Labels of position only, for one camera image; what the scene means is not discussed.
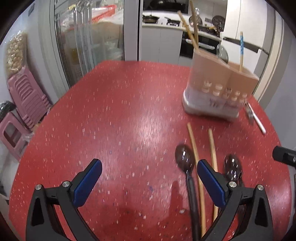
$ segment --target speckled tabletop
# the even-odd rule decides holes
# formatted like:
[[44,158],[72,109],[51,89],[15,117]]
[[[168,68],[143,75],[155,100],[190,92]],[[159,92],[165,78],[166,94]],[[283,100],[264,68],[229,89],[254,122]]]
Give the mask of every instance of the speckled tabletop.
[[[186,114],[181,98],[188,75],[187,67],[106,61],[72,87],[45,117],[20,161],[9,203],[20,236],[25,240],[35,185],[58,186],[98,158],[102,176],[79,211],[100,240],[191,240],[185,175],[174,160],[177,144],[190,145],[186,124],[191,122],[200,158],[211,163],[211,127],[218,169],[223,172],[225,155],[235,153],[245,186],[265,186],[274,240],[280,240],[289,222],[291,184],[287,166],[271,156],[279,144],[272,124],[254,99],[250,103],[266,136],[249,125],[244,111],[234,123]],[[205,193],[209,228],[213,203]],[[64,218],[61,223],[73,240]]]

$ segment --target wooden chopstick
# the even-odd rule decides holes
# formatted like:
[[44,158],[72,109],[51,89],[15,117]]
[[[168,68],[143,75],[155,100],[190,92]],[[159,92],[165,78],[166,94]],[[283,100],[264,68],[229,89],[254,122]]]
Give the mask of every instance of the wooden chopstick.
[[[212,129],[209,128],[209,139],[210,139],[210,149],[211,149],[211,156],[212,156],[212,165],[214,171],[218,172],[218,164],[217,164],[217,156],[216,156],[216,149],[215,149],[215,143],[214,143],[214,137]],[[213,222],[218,216],[218,207],[214,205],[214,214],[213,214]]]
[[240,33],[240,40],[241,40],[241,57],[240,57],[240,61],[239,61],[239,71],[241,72],[242,71],[242,65],[243,65],[243,62],[244,62],[244,35],[241,31]]
[[193,7],[192,0],[190,0],[189,3],[190,3],[191,13],[192,13],[194,38],[195,38],[195,41],[198,45],[198,26],[197,26],[197,20],[196,20],[196,12],[195,12],[195,8]]
[[[192,148],[193,148],[195,163],[197,165],[197,162],[199,161],[200,158],[198,156],[197,147],[196,147],[196,143],[195,143],[195,139],[194,139],[194,135],[193,135],[193,131],[192,131],[190,122],[187,123],[187,128],[188,128],[189,136],[190,136],[190,139],[191,139],[191,144],[192,144]],[[206,229],[206,223],[205,223],[205,195],[204,195],[203,187],[204,187],[204,185],[203,185],[200,177],[198,176],[198,191],[199,191],[199,196],[200,196],[200,218],[201,218],[202,236],[204,236],[205,229]]]
[[185,26],[185,28],[186,28],[186,31],[187,31],[187,33],[188,33],[188,35],[189,35],[189,38],[190,38],[191,41],[192,41],[192,45],[193,45],[193,47],[194,47],[195,49],[198,49],[198,44],[196,43],[196,41],[195,41],[195,39],[194,39],[194,37],[193,37],[193,35],[192,35],[190,29],[189,29],[189,26],[188,26],[188,24],[186,23],[186,20],[184,19],[184,17],[183,17],[183,15],[182,15],[181,11],[178,11],[177,13],[178,13],[180,19],[182,20],[182,22],[183,22],[183,24],[184,24],[184,26]]

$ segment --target oven handle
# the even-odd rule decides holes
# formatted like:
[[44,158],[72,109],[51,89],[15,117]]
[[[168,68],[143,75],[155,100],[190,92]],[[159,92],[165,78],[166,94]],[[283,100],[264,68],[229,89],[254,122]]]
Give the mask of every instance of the oven handle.
[[[191,39],[185,39],[185,41],[188,44],[192,44],[192,40]],[[198,43],[198,46],[203,47],[205,49],[210,49],[210,50],[214,50],[215,49],[214,46],[211,46],[211,45],[208,45],[208,44],[203,44],[201,42]]]

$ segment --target pink plastic stool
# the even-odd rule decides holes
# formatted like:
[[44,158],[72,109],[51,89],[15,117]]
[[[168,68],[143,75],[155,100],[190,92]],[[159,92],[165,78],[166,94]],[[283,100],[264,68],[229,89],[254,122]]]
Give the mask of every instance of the pink plastic stool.
[[14,116],[12,112],[8,112],[8,114],[4,117],[4,119],[0,122],[0,140],[4,143],[4,145],[8,148],[10,153],[20,161],[21,151],[26,143],[26,141],[20,139],[17,143],[13,142],[13,137],[8,136],[5,132],[6,128],[9,124],[12,124],[22,135],[28,135],[30,132],[19,122],[19,120]]
[[27,66],[10,77],[8,88],[17,112],[25,124],[33,128],[51,105]]

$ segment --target blue gripper pad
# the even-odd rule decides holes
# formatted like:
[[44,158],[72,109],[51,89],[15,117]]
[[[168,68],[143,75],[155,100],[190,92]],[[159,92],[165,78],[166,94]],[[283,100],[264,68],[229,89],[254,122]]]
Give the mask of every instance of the blue gripper pad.
[[216,172],[212,169],[212,167],[207,163],[206,160],[200,160],[197,163],[197,174],[200,177],[215,206],[224,207],[226,205],[225,191],[215,178],[215,173]]
[[102,162],[93,159],[91,163],[82,172],[79,172],[72,181],[71,193],[73,204],[76,208],[85,204],[94,185],[102,174]]

